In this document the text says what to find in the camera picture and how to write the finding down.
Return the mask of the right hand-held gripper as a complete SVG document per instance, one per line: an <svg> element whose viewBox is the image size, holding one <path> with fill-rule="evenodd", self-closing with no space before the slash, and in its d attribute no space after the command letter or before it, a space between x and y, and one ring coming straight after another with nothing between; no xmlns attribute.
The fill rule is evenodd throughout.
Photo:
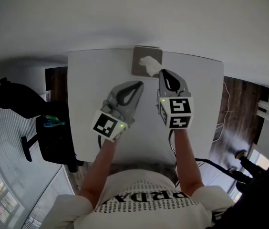
<svg viewBox="0 0 269 229"><path fill-rule="evenodd" d="M185 80L170 70L159 72L157 107L167 129L189 129L194 118L194 100Z"/></svg>

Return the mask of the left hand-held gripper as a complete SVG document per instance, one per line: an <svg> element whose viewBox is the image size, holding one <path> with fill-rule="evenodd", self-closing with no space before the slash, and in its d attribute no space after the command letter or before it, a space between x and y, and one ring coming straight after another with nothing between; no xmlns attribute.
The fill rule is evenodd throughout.
<svg viewBox="0 0 269 229"><path fill-rule="evenodd" d="M133 123L134 112L144 89L142 81L128 81L115 86L103 106L96 110L91 130L115 142Z"/></svg>

